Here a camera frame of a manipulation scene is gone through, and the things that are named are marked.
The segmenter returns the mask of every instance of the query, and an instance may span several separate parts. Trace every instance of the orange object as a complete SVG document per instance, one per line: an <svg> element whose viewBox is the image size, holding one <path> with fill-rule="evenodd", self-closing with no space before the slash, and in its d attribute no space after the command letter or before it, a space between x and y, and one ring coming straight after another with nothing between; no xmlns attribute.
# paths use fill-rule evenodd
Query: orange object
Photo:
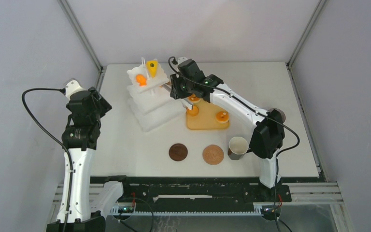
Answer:
<svg viewBox="0 0 371 232"><path fill-rule="evenodd" d="M190 102L192 102L192 103L198 103L198 102L201 101L201 98L198 98L195 94L189 96L188 99L189 99Z"/></svg>
<svg viewBox="0 0 371 232"><path fill-rule="evenodd" d="M198 115L198 113L199 113L199 109L196 105L193 106L192 110L189 110L187 108L187 114L190 115L190 116L196 116L196 115Z"/></svg>
<svg viewBox="0 0 371 232"><path fill-rule="evenodd" d="M217 122L219 123L226 123L229 121L229 115L227 111L221 111L219 112L215 118L217 119Z"/></svg>
<svg viewBox="0 0 371 232"><path fill-rule="evenodd" d="M141 74L136 76L136 81L137 81L137 83L139 83L140 86L146 86L147 85L147 79Z"/></svg>

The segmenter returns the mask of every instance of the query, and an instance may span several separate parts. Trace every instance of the white plastic container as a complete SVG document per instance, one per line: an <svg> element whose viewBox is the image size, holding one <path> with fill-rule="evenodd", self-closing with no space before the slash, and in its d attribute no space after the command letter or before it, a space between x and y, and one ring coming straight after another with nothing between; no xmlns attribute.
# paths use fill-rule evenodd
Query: white plastic container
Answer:
<svg viewBox="0 0 371 232"><path fill-rule="evenodd" d="M133 98L128 99L128 104L144 132L149 132L186 112L180 101L171 101L146 115L140 112Z"/></svg>

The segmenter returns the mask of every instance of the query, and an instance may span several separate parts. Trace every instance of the brown coaster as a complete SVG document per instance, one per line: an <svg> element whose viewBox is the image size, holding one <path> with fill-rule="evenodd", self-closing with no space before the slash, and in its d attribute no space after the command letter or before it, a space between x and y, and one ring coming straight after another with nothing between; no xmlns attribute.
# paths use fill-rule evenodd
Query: brown coaster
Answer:
<svg viewBox="0 0 371 232"><path fill-rule="evenodd" d="M170 147L169 156L174 161L182 161L187 157L188 150L183 144L174 144Z"/></svg>
<svg viewBox="0 0 371 232"><path fill-rule="evenodd" d="M217 165L224 159L224 152L217 145L209 145L202 151L202 158L207 164Z"/></svg>

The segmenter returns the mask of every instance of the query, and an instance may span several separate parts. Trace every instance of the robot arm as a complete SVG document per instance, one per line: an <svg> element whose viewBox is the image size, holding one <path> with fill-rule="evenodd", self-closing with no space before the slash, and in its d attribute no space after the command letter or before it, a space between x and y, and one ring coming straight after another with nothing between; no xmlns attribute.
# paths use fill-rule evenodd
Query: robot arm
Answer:
<svg viewBox="0 0 371 232"><path fill-rule="evenodd" d="M267 197L272 196L271 189L275 186L277 168L276 154L282 147L285 133L281 125L269 120L269 118L283 123L281 113L277 110L268 112L253 105L234 93L228 85L224 84L223 80L213 74L206 77L196 62L191 59L181 57L178 58L178 62L174 59L173 64L178 64L178 71L175 70L177 73L170 76L171 97L183 99L195 94L197 97L227 110L251 129L253 134L249 147L261 158L260 185L265 189Z"/></svg>
<svg viewBox="0 0 371 232"><path fill-rule="evenodd" d="M96 89L86 90L76 80L68 82L65 90L69 99L66 108L71 114L62 142L69 153L64 152L65 180L57 221L48 224L46 231L59 232L64 227L66 231L104 231L105 218L123 195L123 185L117 181L106 183L89 204L90 169L100 136L100 118L112 107Z"/></svg>

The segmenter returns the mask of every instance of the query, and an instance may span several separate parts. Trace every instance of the gray wall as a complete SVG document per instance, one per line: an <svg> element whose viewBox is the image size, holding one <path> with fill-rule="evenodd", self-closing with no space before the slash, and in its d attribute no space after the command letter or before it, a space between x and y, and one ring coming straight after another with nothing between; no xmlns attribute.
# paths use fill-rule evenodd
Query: gray wall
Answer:
<svg viewBox="0 0 371 232"><path fill-rule="evenodd" d="M293 74L354 228L371 231L371 1L329 1Z"/></svg>
<svg viewBox="0 0 371 232"><path fill-rule="evenodd" d="M55 0L0 0L0 232L45 229L63 179L60 146L22 106L31 87L58 87L70 78L85 87L97 71ZM30 93L37 118L60 138L68 111L60 93Z"/></svg>

